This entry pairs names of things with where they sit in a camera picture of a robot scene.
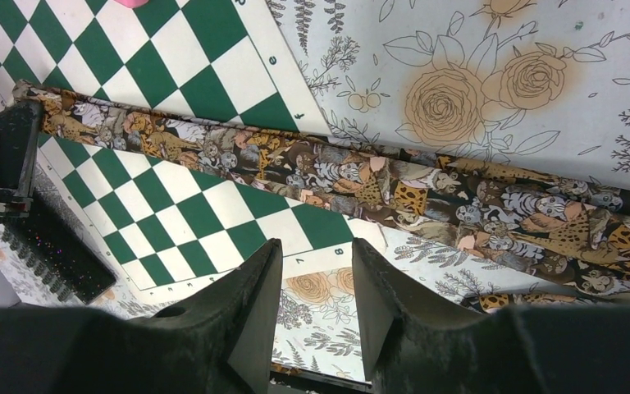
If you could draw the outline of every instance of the pink object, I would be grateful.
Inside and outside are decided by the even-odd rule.
[[[121,5],[129,7],[129,8],[141,7],[148,2],[148,0],[116,0],[116,1],[119,2]]]

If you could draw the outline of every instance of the rose print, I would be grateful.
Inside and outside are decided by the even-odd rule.
[[[565,68],[564,61],[551,55],[527,53],[511,60],[503,71],[489,76],[482,92],[507,108],[539,108],[561,94]]]
[[[330,298],[330,284],[324,273],[290,277],[286,282],[301,300],[311,304],[324,304]]]
[[[407,95],[405,114],[424,144],[443,146],[482,140],[482,82],[463,68],[440,69],[419,78]]]

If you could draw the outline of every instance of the glittery surface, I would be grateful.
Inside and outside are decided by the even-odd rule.
[[[35,193],[30,215],[6,224],[2,235],[35,275],[65,300],[73,291],[88,304],[115,281],[112,273]]]

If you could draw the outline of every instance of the cat print fabric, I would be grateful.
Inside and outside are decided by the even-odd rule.
[[[144,153],[378,222],[572,286],[585,297],[630,300],[626,190],[410,149],[346,146],[177,117],[23,81],[14,96],[43,104],[43,131],[51,135]]]

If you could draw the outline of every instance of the chess board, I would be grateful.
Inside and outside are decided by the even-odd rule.
[[[350,266],[374,223],[139,153],[41,135],[38,160],[97,240],[98,256],[149,303],[180,300],[279,238],[284,278]]]
[[[0,0],[0,95],[15,81],[180,115],[329,135],[264,1]]]

